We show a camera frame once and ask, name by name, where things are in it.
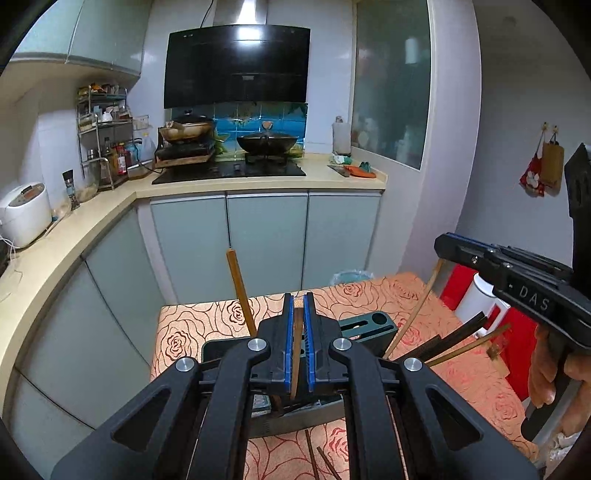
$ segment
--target blue tile backsplash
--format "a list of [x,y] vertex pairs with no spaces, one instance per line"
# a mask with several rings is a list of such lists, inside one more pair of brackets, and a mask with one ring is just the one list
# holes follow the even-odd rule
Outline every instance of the blue tile backsplash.
[[283,132],[297,137],[290,155],[301,157],[304,154],[306,136],[307,103],[291,102],[238,102],[197,105],[189,108],[173,108],[172,118],[182,115],[186,110],[195,115],[206,115],[216,121],[216,153],[218,160],[244,158],[244,150],[238,145],[236,137],[265,129],[263,122],[272,122],[271,131]]

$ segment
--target hanging bag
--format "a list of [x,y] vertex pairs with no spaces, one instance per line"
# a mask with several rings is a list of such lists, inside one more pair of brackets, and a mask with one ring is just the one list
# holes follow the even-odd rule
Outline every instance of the hanging bag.
[[542,127],[540,141],[538,142],[538,146],[535,149],[534,158],[531,159],[531,162],[528,165],[527,170],[519,179],[519,183],[525,189],[525,191],[530,195],[536,197],[543,197],[545,192],[544,184],[540,181],[540,174],[542,172],[542,162],[538,157],[538,152],[540,150],[542,140],[545,140],[547,129],[548,125],[544,124]]
[[542,169],[540,181],[547,187],[560,191],[562,172],[564,170],[564,148],[556,140],[558,127],[553,129],[554,135],[542,147]]

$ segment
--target rose pattern tablecloth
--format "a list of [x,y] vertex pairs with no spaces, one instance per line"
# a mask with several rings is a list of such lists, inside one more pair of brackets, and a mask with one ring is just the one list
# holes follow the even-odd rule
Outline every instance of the rose pattern tablecloth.
[[[344,319],[382,310],[401,327],[423,288],[424,283],[416,275],[405,273],[320,288],[312,292],[316,309],[324,316]],[[282,294],[249,299],[256,323],[278,314],[282,300]],[[397,358],[436,334],[445,336],[459,325],[456,316],[434,294],[430,294],[391,358]],[[237,300],[164,307],[158,324],[151,376],[155,378],[160,375],[182,356],[200,359],[201,348],[208,340],[247,335],[248,330]],[[434,371],[524,455],[531,459],[537,456],[536,446],[527,442],[519,430],[524,418],[521,402],[498,374],[483,348],[478,347],[438,365]],[[314,448],[320,446],[343,480],[348,479],[349,452],[345,421],[337,420],[314,427],[311,438]],[[333,478],[322,458],[318,454],[315,458],[320,477]],[[249,441],[245,479],[287,480],[308,477],[313,478],[313,474],[303,431]]]

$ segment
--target white rice cooker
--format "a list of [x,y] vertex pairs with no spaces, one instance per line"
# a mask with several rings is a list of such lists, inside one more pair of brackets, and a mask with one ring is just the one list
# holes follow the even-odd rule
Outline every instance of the white rice cooker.
[[42,183],[20,185],[0,200],[0,233],[14,248],[32,243],[50,223],[49,195]]

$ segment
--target cabinet door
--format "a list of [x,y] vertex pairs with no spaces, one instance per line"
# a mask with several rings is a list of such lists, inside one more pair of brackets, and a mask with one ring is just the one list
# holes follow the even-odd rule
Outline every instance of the cabinet door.
[[35,470],[49,480],[56,463],[92,429],[57,407],[22,375],[17,374],[16,382],[7,428]]
[[144,38],[152,0],[126,0],[118,2],[118,22],[121,25],[117,39],[117,55],[113,68],[139,73],[142,69]]
[[119,325],[151,363],[164,298],[152,271],[135,209],[91,250],[86,264]]
[[226,260],[225,195],[152,202],[154,225],[178,301],[236,298]]
[[249,297],[301,289],[307,193],[229,194],[230,241]]
[[16,57],[57,55],[65,59],[82,3],[84,0],[57,0],[27,32]]
[[310,193],[303,288],[325,287],[335,273],[363,270],[381,194]]
[[151,0],[86,0],[70,55],[139,72],[150,6]]
[[150,380],[82,264],[40,320],[20,371],[48,398],[97,428]]

